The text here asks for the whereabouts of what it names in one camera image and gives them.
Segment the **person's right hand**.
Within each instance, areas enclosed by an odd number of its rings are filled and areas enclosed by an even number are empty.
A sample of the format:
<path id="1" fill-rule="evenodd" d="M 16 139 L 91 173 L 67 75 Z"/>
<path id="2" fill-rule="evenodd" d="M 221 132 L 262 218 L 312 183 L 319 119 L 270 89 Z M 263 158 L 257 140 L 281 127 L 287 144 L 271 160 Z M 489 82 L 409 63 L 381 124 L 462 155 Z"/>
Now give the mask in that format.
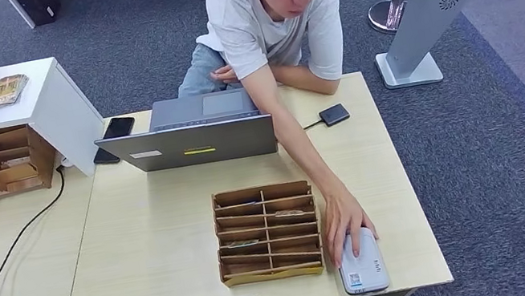
<path id="1" fill-rule="evenodd" d="M 354 256 L 360 255 L 360 231 L 362 227 L 370 229 L 376 239 L 379 237 L 369 215 L 346 187 L 331 190 L 324 197 L 324 200 L 326 205 L 324 218 L 326 246 L 332 264 L 338 269 L 342 262 L 346 234 L 351 235 Z"/>

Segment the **person's left hand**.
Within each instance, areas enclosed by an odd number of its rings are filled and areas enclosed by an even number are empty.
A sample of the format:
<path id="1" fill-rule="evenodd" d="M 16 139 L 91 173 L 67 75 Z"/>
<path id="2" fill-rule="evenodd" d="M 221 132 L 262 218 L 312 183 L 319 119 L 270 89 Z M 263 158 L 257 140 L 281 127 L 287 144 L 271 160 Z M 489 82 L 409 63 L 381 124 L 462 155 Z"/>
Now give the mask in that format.
<path id="1" fill-rule="evenodd" d="M 239 79 L 235 74 L 234 69 L 228 64 L 211 71 L 210 76 L 215 82 L 224 83 L 225 85 L 239 83 Z"/>

